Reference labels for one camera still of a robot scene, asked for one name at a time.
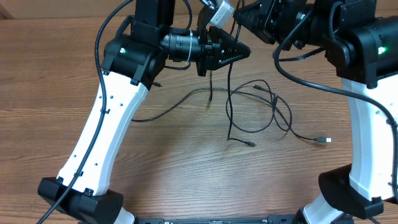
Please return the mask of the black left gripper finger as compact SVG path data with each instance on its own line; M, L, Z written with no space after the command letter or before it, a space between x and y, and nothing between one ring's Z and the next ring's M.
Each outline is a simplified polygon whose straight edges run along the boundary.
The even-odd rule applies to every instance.
M230 54L222 54L220 58L216 60L216 63L214 64L214 70L217 70L219 68L222 68L226 65L229 65L233 62L236 62L238 60L242 60L244 58L248 58L250 56L251 52L246 52L243 54L236 54L236 53L230 53Z
M210 26L210 39L213 44L218 44L221 50L238 55L249 55L251 49L244 43L236 40L221 28Z

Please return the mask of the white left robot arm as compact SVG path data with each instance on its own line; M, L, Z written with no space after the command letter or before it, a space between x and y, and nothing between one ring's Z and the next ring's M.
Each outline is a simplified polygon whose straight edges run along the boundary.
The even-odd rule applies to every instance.
M248 46L223 30L235 8L204 1L196 27L174 27L175 2L139 0L104 50L95 50L98 93L81 136L55 177L39 195L83 223L137 223L122 194L109 188L115 158L133 116L166 61L194 63L199 76L247 58Z

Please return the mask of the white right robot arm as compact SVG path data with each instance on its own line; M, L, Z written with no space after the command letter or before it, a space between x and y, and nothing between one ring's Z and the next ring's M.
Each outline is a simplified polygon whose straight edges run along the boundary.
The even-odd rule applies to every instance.
M342 79L332 88L289 80L346 96L353 160L319 175L319 196L289 223L351 223L373 220L384 202L397 202L397 17L376 17L376 1L256 1L234 12L236 22L267 44L273 59L291 47L314 45Z

